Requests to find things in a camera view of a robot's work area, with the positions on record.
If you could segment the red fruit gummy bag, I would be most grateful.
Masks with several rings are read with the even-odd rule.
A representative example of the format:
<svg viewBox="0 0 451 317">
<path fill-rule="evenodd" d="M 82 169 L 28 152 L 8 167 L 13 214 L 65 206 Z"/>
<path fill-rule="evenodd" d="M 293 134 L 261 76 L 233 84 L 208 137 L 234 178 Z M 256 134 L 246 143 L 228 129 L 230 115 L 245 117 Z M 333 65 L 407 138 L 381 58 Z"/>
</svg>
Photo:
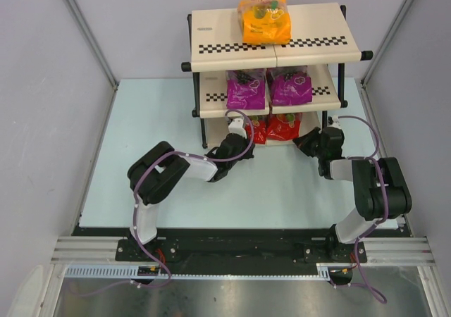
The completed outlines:
<svg viewBox="0 0 451 317">
<path fill-rule="evenodd" d="M 254 130 L 253 142 L 255 144 L 265 145 L 266 143 L 266 116 L 250 116 L 249 119 L 252 122 Z"/>
<path fill-rule="evenodd" d="M 266 138 L 275 141 L 289 141 L 299 137 L 302 113 L 279 113 L 269 116 Z"/>
</svg>

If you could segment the purple grape gummy bag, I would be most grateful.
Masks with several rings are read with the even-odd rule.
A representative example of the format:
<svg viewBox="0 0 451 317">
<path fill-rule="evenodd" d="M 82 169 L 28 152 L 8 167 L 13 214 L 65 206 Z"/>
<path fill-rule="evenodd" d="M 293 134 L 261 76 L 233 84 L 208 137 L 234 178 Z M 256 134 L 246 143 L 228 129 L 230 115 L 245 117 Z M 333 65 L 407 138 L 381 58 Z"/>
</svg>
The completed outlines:
<svg viewBox="0 0 451 317">
<path fill-rule="evenodd" d="M 226 80 L 227 108 L 239 110 L 265 108 L 266 76 L 263 68 L 228 70 Z"/>
<path fill-rule="evenodd" d="M 313 99 L 306 66 L 267 68 L 266 81 L 273 106 L 298 106 Z"/>
</svg>

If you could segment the orange mango gummy bag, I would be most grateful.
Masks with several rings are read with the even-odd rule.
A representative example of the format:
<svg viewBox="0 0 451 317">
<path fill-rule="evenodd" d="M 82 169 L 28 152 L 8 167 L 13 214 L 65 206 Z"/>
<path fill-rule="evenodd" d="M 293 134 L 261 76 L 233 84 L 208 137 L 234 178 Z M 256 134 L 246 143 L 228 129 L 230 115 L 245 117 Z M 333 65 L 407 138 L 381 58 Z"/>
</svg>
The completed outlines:
<svg viewBox="0 0 451 317">
<path fill-rule="evenodd" d="M 244 43 L 282 45 L 291 39 L 287 0 L 241 0 L 237 14 Z"/>
</svg>

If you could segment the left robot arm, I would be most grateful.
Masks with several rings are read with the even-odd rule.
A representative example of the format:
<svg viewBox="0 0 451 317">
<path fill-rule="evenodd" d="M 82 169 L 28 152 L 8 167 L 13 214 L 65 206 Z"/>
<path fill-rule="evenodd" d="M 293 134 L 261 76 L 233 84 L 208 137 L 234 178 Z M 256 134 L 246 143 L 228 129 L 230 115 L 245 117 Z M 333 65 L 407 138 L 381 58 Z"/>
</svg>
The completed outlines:
<svg viewBox="0 0 451 317">
<path fill-rule="evenodd" d="M 238 161 L 252 159 L 254 147 L 253 139 L 236 133 L 226 135 L 218 147 L 202 156 L 159 142 L 128 170 L 135 200 L 130 231 L 135 240 L 145 245 L 157 236 L 160 203 L 183 177 L 218 182 Z"/>
</svg>

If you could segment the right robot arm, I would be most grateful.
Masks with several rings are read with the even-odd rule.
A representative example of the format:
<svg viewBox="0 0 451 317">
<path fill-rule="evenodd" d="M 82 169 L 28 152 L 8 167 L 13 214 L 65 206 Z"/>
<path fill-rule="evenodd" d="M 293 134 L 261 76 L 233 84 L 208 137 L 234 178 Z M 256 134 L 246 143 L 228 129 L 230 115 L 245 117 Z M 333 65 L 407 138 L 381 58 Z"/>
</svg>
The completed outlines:
<svg viewBox="0 0 451 317">
<path fill-rule="evenodd" d="M 377 225 L 412 209 L 412 197 L 396 158 L 345 158 L 344 132 L 332 125 L 314 128 L 293 142 L 304 155 L 317 159 L 321 177 L 352 183 L 354 208 L 333 226 L 337 242 L 351 244 Z"/>
</svg>

